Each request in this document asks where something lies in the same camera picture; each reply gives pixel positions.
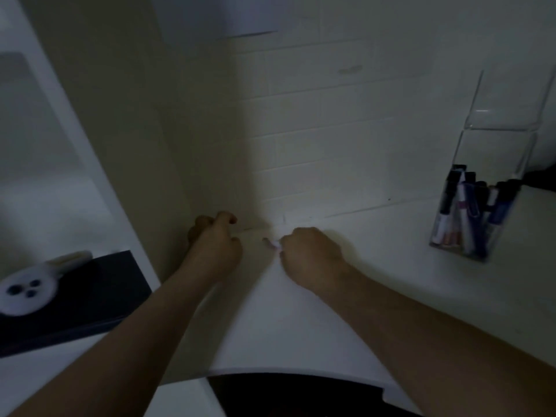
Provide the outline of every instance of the fist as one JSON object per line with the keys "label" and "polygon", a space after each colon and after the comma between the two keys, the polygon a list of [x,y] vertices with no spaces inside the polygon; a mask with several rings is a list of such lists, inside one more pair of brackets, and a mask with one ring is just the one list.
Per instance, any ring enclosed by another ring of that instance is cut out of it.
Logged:
{"label": "fist", "polygon": [[230,212],[219,212],[216,218],[197,217],[187,234],[190,248],[178,272],[210,285],[232,273],[243,253],[240,240],[230,236],[230,224],[236,222],[237,218]]}
{"label": "fist", "polygon": [[288,276],[313,292],[329,287],[348,266],[340,246],[315,227],[296,228],[280,244]]}

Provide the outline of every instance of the white round device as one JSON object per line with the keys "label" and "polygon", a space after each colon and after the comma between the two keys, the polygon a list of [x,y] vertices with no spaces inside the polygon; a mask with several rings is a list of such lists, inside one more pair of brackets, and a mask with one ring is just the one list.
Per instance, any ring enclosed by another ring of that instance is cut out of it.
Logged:
{"label": "white round device", "polygon": [[63,274],[91,259],[91,252],[76,252],[12,273],[0,282],[0,313],[24,316],[45,307],[56,295]]}

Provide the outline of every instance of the clear acrylic pen holder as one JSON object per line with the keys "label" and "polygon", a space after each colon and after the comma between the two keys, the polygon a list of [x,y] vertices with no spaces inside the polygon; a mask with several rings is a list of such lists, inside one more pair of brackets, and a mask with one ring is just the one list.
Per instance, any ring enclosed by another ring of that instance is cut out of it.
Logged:
{"label": "clear acrylic pen holder", "polygon": [[430,245],[478,261],[493,252],[537,141],[553,66],[483,72],[447,170]]}

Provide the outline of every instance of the white brick wall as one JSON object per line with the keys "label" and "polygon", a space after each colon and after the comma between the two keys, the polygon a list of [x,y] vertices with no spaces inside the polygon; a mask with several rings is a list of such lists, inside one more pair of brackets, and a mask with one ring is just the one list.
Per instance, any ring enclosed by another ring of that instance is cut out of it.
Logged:
{"label": "white brick wall", "polygon": [[480,69],[556,63],[554,4],[292,0],[281,32],[176,50],[193,212],[245,228],[438,195]]}

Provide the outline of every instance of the forearm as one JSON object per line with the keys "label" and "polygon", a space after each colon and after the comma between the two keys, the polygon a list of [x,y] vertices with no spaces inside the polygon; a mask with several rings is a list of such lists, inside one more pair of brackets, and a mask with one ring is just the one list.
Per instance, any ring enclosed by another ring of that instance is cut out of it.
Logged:
{"label": "forearm", "polygon": [[556,371],[346,266],[317,292],[427,416],[553,415]]}
{"label": "forearm", "polygon": [[171,277],[125,321],[14,411],[12,417],[142,416],[209,289],[199,281],[180,275]]}

